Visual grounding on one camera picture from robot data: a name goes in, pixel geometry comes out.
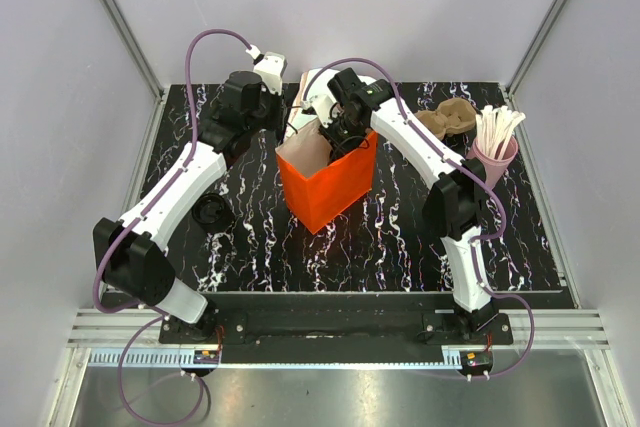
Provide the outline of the orange paper bag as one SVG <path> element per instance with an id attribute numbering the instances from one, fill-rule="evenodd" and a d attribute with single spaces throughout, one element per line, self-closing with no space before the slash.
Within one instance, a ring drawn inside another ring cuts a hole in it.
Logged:
<path id="1" fill-rule="evenodd" d="M 378 135 L 371 131 L 357 148 L 338 160 L 312 119 L 276 148 L 276 159 L 290 212 L 318 233 L 372 188 Z"/>

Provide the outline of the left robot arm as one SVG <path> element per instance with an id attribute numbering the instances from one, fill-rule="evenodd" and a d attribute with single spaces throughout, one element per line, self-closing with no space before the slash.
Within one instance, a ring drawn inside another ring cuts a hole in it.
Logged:
<path id="1" fill-rule="evenodd" d="M 213 302 L 177 277 L 167 257 L 168 243 L 205 191 L 249 149 L 255 134 L 284 129 L 283 80 L 278 72 L 254 67 L 229 75 L 210 106 L 190 118 L 193 137 L 152 190 L 117 220 L 100 219 L 93 235 L 96 276 L 93 302 L 102 313 L 100 287 L 128 295 L 163 320 L 181 322 L 196 343 L 208 341 L 217 326 Z"/>

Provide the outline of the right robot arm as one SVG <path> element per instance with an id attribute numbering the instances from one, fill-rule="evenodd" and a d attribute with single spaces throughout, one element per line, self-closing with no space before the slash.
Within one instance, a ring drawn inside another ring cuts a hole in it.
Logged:
<path id="1" fill-rule="evenodd" d="M 336 159 L 356 150 L 367 133 L 375 132 L 420 174 L 428 188 L 423 216 L 445 248 L 452 275 L 455 334 L 466 343 L 480 341 L 497 315 L 485 291 L 481 253 L 474 246 L 486 198 L 482 163 L 466 160 L 442 143 L 386 79 L 367 84 L 347 68 L 336 72 L 322 93 L 306 95 L 304 100 L 320 117 L 320 133 Z"/>

